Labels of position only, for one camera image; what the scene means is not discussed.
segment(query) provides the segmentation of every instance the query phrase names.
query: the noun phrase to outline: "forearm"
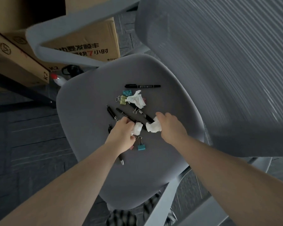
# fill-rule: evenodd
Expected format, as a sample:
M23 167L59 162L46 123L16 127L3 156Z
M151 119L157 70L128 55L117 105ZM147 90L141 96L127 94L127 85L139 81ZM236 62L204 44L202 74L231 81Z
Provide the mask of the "forearm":
M12 211L0 225L81 226L117 158L115 152L108 145L101 146Z
M175 147L237 225L283 225L283 182L191 137Z

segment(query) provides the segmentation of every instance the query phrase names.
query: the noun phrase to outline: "teal binder clip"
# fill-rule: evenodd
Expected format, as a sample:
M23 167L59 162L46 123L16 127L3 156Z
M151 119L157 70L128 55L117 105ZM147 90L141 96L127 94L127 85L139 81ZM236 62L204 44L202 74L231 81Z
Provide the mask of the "teal binder clip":
M132 91L131 90L123 90L123 95L128 97L128 96L132 96Z
M145 149L146 149L146 146L142 143L142 137L138 137L138 140L139 140L139 145L137 146L137 149L138 149L139 151L145 150Z

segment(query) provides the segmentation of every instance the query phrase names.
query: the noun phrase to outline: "plaid pants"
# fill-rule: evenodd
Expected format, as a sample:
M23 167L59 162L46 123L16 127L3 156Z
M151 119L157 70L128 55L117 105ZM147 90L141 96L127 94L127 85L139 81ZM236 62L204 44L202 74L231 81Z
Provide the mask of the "plaid pants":
M159 198L160 198L160 193L157 193L154 196L152 196L150 199L144 202L144 205L143 205L144 222L148 219L150 213L153 211ZM174 212L172 211L172 209L170 209L164 226L171 226L176 221L177 221L177 218ZM137 218L132 212L128 210L115 209L113 212L110 213L106 221L106 225L107 226L137 226Z

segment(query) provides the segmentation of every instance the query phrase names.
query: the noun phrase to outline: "black pen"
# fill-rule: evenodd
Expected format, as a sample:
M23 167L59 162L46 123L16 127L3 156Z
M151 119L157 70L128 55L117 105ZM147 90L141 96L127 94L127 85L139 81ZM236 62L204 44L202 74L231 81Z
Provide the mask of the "black pen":
M108 127L108 132L110 134L111 130L113 129L113 127L111 125L109 125ZM123 157L122 157L122 153L119 155L119 160L121 161L121 164L124 165L124 160L123 160Z
M137 120L133 119L132 117L130 117L130 116L129 116L128 114L126 114L123 110L121 110L121 109L119 109L119 108L116 108L116 110L117 110L118 112L120 112L121 114L123 114L125 117L127 117L129 120L132 120L134 123L136 123L136 122L142 123L142 122L137 121ZM145 130L147 130L146 125L145 125L144 123L142 123L142 128L145 129Z
M161 85L136 85L136 84L127 84L125 85L125 88L158 88L161 87Z
M115 113L113 112L112 108L110 108L109 106L107 106L107 111L108 111L108 113L110 114L110 116L111 116L114 120L118 121L118 118L117 118L117 116L115 115Z
M148 116L147 114L145 114L142 110L140 110L140 108L137 107L134 103L129 103L129 105L130 105L133 109L135 109L136 111L138 111L141 115L143 115L143 117L146 118L147 121L149 121L150 123L153 123L153 122L154 122L154 120L153 120L151 117L149 117L149 116Z

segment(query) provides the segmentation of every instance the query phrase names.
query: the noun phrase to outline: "floor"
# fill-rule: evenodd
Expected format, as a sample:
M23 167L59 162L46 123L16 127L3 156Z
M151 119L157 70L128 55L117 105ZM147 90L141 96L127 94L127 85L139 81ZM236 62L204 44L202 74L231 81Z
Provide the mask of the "floor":
M121 54L140 44L134 32L134 18L134 12L114 18ZM54 99L58 87L51 83L35 90ZM0 93L0 105L27 100L11 92ZM205 141L211 144L207 135ZM76 163L55 109L43 107L1 113L0 219ZM283 181L283 157L273 158L268 173ZM172 209L177 218L182 218L208 195L191 171L180 183ZM138 225L142 225L142 207L132 211L138 217ZM106 203L98 197L84 225L105 225L108 215ZM228 219L222 225L234 223Z

